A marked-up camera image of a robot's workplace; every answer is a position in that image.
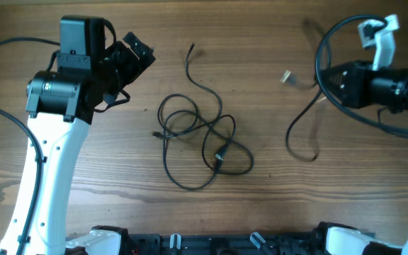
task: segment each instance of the black cable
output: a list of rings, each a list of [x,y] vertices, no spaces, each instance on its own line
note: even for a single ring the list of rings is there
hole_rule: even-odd
[[[103,19],[103,25],[111,32],[111,35],[113,36],[113,44],[110,45],[110,47],[107,47],[105,50],[106,57],[109,57],[111,54],[113,54],[116,47],[116,31],[113,24],[111,24],[111,22],[107,19]]]
[[[320,28],[319,25],[315,25],[314,27],[316,29],[316,31],[321,34],[321,36],[324,36],[324,31]],[[332,49],[330,48],[330,44],[327,43],[325,45],[325,50],[327,52],[327,68],[330,68],[330,66],[332,65]],[[311,87],[309,87],[309,89],[314,88],[317,85],[317,82],[313,83],[313,85],[311,85]],[[320,95],[322,94],[321,89],[319,89],[319,91],[316,93],[316,96],[314,96],[314,98],[311,100],[310,103],[308,103],[308,105],[305,107],[304,110],[302,110],[301,113],[299,113],[299,115],[297,117],[295,117],[295,119],[292,121],[292,123],[289,125],[288,130],[286,131],[286,135],[285,135],[285,143],[286,143],[286,149],[288,150],[289,154],[292,157],[295,157],[296,159],[303,161],[303,162],[313,162],[314,160],[316,160],[319,156],[320,153],[320,149],[319,147],[315,147],[314,148],[314,156],[309,158],[309,157],[304,157],[301,156],[297,153],[295,153],[292,148],[290,147],[289,144],[289,137],[290,137],[290,132],[292,131],[292,129],[294,128],[294,125],[297,123],[297,121],[299,121],[299,119],[301,119],[301,117],[308,112],[308,110],[316,103],[317,99],[319,99]]]
[[[362,123],[365,123],[366,125],[373,126],[375,128],[380,128],[381,130],[386,130],[387,132],[393,132],[401,135],[407,135],[408,136],[408,129],[406,128],[400,128],[392,125],[386,125],[382,123],[375,122],[374,120],[370,120],[368,118],[365,118],[357,113],[354,113],[353,111],[349,110],[347,107],[342,106],[334,97],[333,95],[328,91],[327,85],[324,82],[324,79],[322,78],[322,73],[321,73],[321,68],[320,68],[320,60],[322,57],[322,52],[324,50],[325,45],[328,43],[330,37],[341,27],[345,26],[347,23],[350,23],[352,21],[358,21],[358,20],[377,20],[383,22],[383,26],[380,29],[383,29],[387,25],[387,21],[384,18],[381,18],[379,16],[375,15],[356,15],[352,16],[349,18],[345,18],[344,20],[340,21],[337,23],[333,28],[331,28],[327,34],[324,36],[322,41],[319,44],[319,47],[317,48],[316,51],[316,58],[314,61],[314,70],[316,72],[316,81],[319,84],[320,89],[322,90],[322,93],[329,99],[329,101],[336,106],[341,112],[345,113],[347,116],[358,120]]]
[[[93,111],[94,111],[95,113],[105,113],[106,110],[108,110],[109,108],[111,108],[111,107],[113,107],[113,106],[119,106],[119,105],[121,105],[121,104],[123,104],[123,103],[128,103],[128,102],[130,102],[130,95],[129,95],[127,92],[125,92],[125,90],[121,90],[119,93],[121,93],[122,95],[124,95],[125,99],[120,99],[120,100],[114,101],[114,102],[112,102],[112,103],[109,103],[108,105],[106,105],[105,109],[103,109],[103,110],[94,109]]]
[[[51,54],[51,59],[50,59],[50,63],[48,64],[48,67],[46,69],[47,72],[51,71],[51,69],[53,68],[53,64],[55,63],[55,59],[58,53],[61,53],[60,50],[56,50],[53,52],[53,54]]]
[[[30,41],[30,42],[39,42],[39,43],[42,42],[42,43],[47,43],[51,45],[58,45],[58,46],[60,45],[58,42],[53,42],[51,40],[45,40],[45,39],[39,39],[39,38],[29,38],[29,37],[19,37],[19,38],[9,38],[7,40],[3,40],[0,42],[0,46],[5,45],[6,43],[20,42],[20,41]],[[35,175],[33,197],[31,198],[28,215],[26,216],[26,221],[23,227],[23,231],[21,233],[20,238],[18,239],[19,245],[18,245],[16,254],[20,255],[24,250],[25,244],[28,242],[29,227],[33,219],[33,213],[34,213],[35,205],[38,199],[40,180],[41,180],[42,169],[43,169],[43,154],[42,154],[42,148],[40,146],[39,141],[37,140],[37,138],[35,138],[35,135],[31,132],[31,130],[28,127],[26,127],[19,119],[15,118],[14,116],[5,112],[2,109],[0,109],[0,114],[8,118],[10,121],[14,122],[15,124],[17,124],[17,126],[19,126],[19,128],[21,128],[22,131],[24,131],[24,133],[29,137],[29,139],[31,140],[33,144],[34,150],[35,150],[35,160],[37,162],[37,171]]]
[[[206,121],[200,115],[198,106],[196,105],[196,103],[193,100],[191,100],[191,98],[189,98],[189,97],[187,97],[185,95],[179,94],[179,93],[178,94],[175,93],[175,94],[167,96],[160,103],[159,110],[157,112],[157,119],[159,121],[160,126],[163,128],[163,134],[161,134],[160,132],[154,132],[154,134],[153,134],[156,137],[163,138],[163,166],[164,166],[164,170],[166,172],[166,175],[168,176],[168,178],[174,184],[176,184],[178,187],[180,187],[182,189],[185,189],[187,191],[196,191],[196,190],[200,190],[200,189],[206,187],[207,185],[209,185],[212,182],[212,180],[216,177],[217,174],[242,175],[242,174],[246,174],[246,173],[250,172],[253,169],[253,166],[254,166],[254,156],[253,156],[253,154],[244,145],[234,141],[234,136],[235,136],[235,131],[236,131],[235,119],[234,119],[234,117],[232,117],[229,114],[222,115],[223,106],[222,106],[222,99],[220,98],[220,96],[218,96],[218,94],[215,91],[213,91],[212,89],[209,89],[208,87],[197,83],[190,76],[190,74],[188,72],[188,58],[190,57],[190,53],[193,50],[194,46],[195,46],[195,44],[193,43],[191,45],[190,50],[188,51],[187,57],[185,59],[185,73],[186,73],[186,76],[188,77],[188,80],[190,80],[193,84],[195,84],[196,86],[198,86],[199,88],[201,88],[201,89],[203,89],[203,90],[205,90],[207,92],[210,92],[211,94],[213,94],[217,98],[217,100],[218,100],[218,114],[217,114],[217,117],[214,120],[210,121],[210,122]],[[173,98],[173,97],[180,97],[180,98],[184,98],[184,99],[188,100],[193,105],[195,111],[193,112],[191,110],[178,110],[178,111],[175,111],[172,114],[168,115],[168,117],[165,120],[163,120],[163,117],[162,117],[163,108],[164,108],[166,102],[169,99]],[[188,114],[194,115],[195,120],[185,130],[180,131],[180,132],[174,132],[174,131],[168,129],[166,124],[168,123],[168,120],[171,117],[173,117],[174,115],[179,114],[179,113],[188,113]],[[213,126],[223,118],[230,118],[232,120],[233,128],[232,128],[232,132],[231,132],[231,135],[230,135],[229,138],[225,137],[224,135],[221,135],[219,132],[215,131],[215,129],[213,128]],[[195,126],[196,123],[198,122],[198,120],[201,121],[203,124]],[[201,185],[199,187],[187,187],[187,186],[184,186],[184,185],[180,184],[178,181],[176,181],[173,178],[173,176],[169,173],[168,166],[166,165],[167,141],[168,141],[168,139],[170,139],[172,137],[178,137],[178,136],[181,136],[181,135],[186,135],[186,134],[188,134],[190,132],[193,132],[193,131],[195,131],[195,130],[197,130],[199,128],[202,128],[202,127],[207,127],[208,131],[206,132],[204,140],[203,140],[203,145],[201,147],[201,155],[202,155],[202,158],[203,158],[203,161],[204,161],[205,165],[210,170],[212,170],[212,176],[203,185]],[[220,137],[220,138],[222,138],[222,139],[224,139],[226,141],[226,144],[223,145],[217,152],[217,155],[221,156],[221,159],[217,159],[217,163],[215,164],[215,166],[211,166],[208,163],[208,161],[207,161],[207,159],[205,158],[205,155],[204,155],[205,143],[207,142],[207,139],[208,139],[208,136],[209,136],[210,132],[216,134],[218,137]],[[249,166],[248,169],[246,169],[244,171],[241,171],[241,172],[228,172],[228,171],[222,171],[221,170],[220,167],[222,165],[223,157],[226,154],[227,148],[230,145],[236,145],[236,146],[240,147],[242,150],[244,150],[248,154],[248,157],[250,158],[250,166]]]
[[[381,124],[381,125],[383,125],[383,123],[381,121],[380,116],[381,116],[382,112],[387,110],[387,109],[388,109],[388,107],[383,107],[383,108],[380,108],[380,109],[377,110],[377,120],[378,120],[378,123]],[[388,130],[385,130],[385,129],[382,129],[382,130],[385,131],[387,134],[396,135],[397,137],[408,139],[408,135],[401,135],[401,134],[391,132],[391,131],[388,131]]]
[[[292,148],[290,147],[290,144],[289,144],[290,131],[292,131],[292,129],[294,128],[294,125],[296,124],[296,122],[311,108],[312,105],[314,105],[316,103],[317,99],[319,99],[321,94],[322,94],[322,90],[319,89],[316,96],[314,96],[314,98],[306,106],[306,108],[304,110],[302,110],[302,112],[297,117],[295,117],[295,119],[289,125],[288,130],[286,131],[286,136],[285,136],[286,149],[288,150],[290,155],[292,155],[296,159],[299,159],[299,160],[301,160],[303,162],[313,162],[314,160],[316,160],[318,158],[318,156],[319,156],[319,148],[314,149],[314,156],[312,158],[304,157],[304,156],[301,156],[301,155],[295,153],[292,150]]]

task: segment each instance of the white bracket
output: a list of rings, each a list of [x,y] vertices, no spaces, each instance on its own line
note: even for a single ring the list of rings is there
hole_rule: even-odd
[[[65,220],[70,187],[79,150],[88,135],[89,124],[75,118],[74,122],[64,122],[60,114],[38,113],[28,119],[28,127],[40,142],[46,162],[40,180],[38,201],[33,211],[28,236],[22,254],[64,254]],[[21,178],[17,202],[12,219],[0,249],[7,255],[14,255],[21,235],[37,176],[35,150],[28,140],[25,168]]]
[[[181,249],[182,236],[179,234],[172,234],[169,239],[169,248],[170,249]]]
[[[84,247],[89,255],[118,255],[120,234],[109,230],[92,230],[89,234],[70,240],[66,248]]]
[[[364,28],[366,26],[381,26],[382,21],[368,20],[358,25],[358,34],[363,48],[375,46],[373,71],[377,71],[381,67],[389,67],[395,56],[396,44],[393,31],[398,30],[400,25],[396,14],[386,17],[385,20],[388,22],[387,27],[376,32],[373,38],[365,34]]]
[[[401,246],[388,244],[361,234],[358,230],[346,229],[344,227],[330,227],[328,229],[325,249],[331,255],[362,255],[364,254],[364,249],[371,242],[376,242],[386,247],[401,249]]]

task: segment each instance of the wooden table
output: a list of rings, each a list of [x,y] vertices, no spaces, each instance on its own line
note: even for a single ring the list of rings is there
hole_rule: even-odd
[[[316,93],[279,82],[287,69],[310,84],[319,35],[304,20],[325,29],[356,13],[396,13],[401,29],[396,67],[408,67],[408,1],[233,1],[131,4],[0,6],[0,40],[35,36],[59,40],[65,14],[103,16],[122,38],[133,31],[155,46],[156,62],[129,85],[129,104],[95,115],[76,163],[67,211],[67,236],[86,234],[94,225],[127,227],[130,233],[215,234],[308,231],[319,221],[353,225],[389,242],[408,236],[408,140],[386,135],[347,118],[323,101],[297,124],[291,143],[311,155],[308,137],[322,117],[320,158],[303,163],[285,149],[293,118]],[[217,112],[211,94],[189,82],[185,56],[194,42],[191,75],[216,90],[224,113],[237,120],[236,139],[255,156],[253,171],[217,176],[203,191],[175,186],[164,173],[157,108],[165,96],[190,96],[208,120]],[[355,25],[332,40],[334,63],[372,59],[361,49]],[[46,68],[55,47],[14,43],[0,48],[0,107],[26,121],[27,82]],[[165,113],[191,106],[173,100]],[[362,110],[375,117],[377,107]],[[185,125],[189,117],[178,120]],[[385,121],[408,127],[408,113]],[[219,130],[228,132],[223,120]],[[206,130],[172,140],[168,163],[179,181],[191,186],[209,177],[200,156]],[[0,116],[0,239],[12,215],[26,156],[26,136]],[[221,141],[212,136],[211,158]],[[226,167],[246,166],[230,149]]]

